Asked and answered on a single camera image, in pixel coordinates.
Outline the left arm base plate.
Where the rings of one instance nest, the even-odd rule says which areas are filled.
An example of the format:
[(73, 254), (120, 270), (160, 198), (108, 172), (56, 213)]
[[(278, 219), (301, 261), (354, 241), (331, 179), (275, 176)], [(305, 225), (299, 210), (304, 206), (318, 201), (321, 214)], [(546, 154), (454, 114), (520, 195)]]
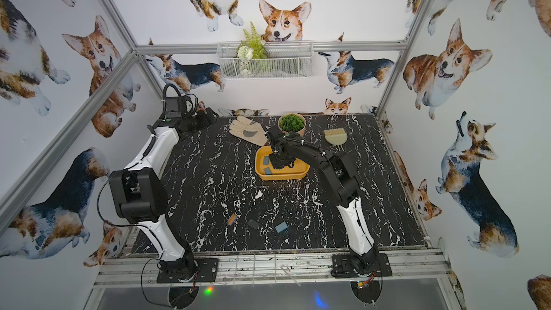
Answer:
[(199, 258), (191, 263), (184, 259), (161, 261), (159, 263), (158, 284), (175, 283), (212, 283), (218, 274), (217, 258)]

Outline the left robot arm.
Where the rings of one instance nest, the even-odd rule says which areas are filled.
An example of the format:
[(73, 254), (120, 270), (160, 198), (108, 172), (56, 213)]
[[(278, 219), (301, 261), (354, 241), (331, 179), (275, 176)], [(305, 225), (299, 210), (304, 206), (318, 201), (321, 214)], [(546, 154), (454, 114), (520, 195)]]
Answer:
[(150, 137), (139, 155), (124, 169), (112, 172), (106, 184), (119, 218), (140, 229), (159, 254), (157, 282), (213, 282), (216, 258), (195, 259), (189, 243), (175, 232), (168, 215), (169, 196), (159, 175), (172, 149), (186, 133), (211, 126), (218, 115), (207, 108), (190, 117), (164, 113), (148, 125)]

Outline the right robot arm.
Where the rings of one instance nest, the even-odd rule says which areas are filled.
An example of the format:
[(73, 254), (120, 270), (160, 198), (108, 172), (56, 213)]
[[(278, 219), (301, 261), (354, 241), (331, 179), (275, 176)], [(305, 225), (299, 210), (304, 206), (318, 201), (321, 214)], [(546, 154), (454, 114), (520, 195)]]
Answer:
[(362, 190), (357, 167), (345, 152), (330, 152), (307, 142), (297, 133), (283, 133), (277, 126), (267, 129), (271, 146), (269, 159), (276, 169), (299, 159), (316, 170), (320, 192), (337, 206), (344, 223), (352, 270), (359, 276), (374, 274), (380, 266), (379, 251), (362, 209)]

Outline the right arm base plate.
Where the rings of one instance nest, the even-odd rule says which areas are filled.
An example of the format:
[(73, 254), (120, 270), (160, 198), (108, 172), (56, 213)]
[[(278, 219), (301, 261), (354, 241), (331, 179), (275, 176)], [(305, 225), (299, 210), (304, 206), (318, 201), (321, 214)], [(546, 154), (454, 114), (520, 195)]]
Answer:
[(368, 278), (393, 275), (387, 254), (378, 253), (363, 259), (355, 255), (333, 255), (330, 275), (333, 278)]

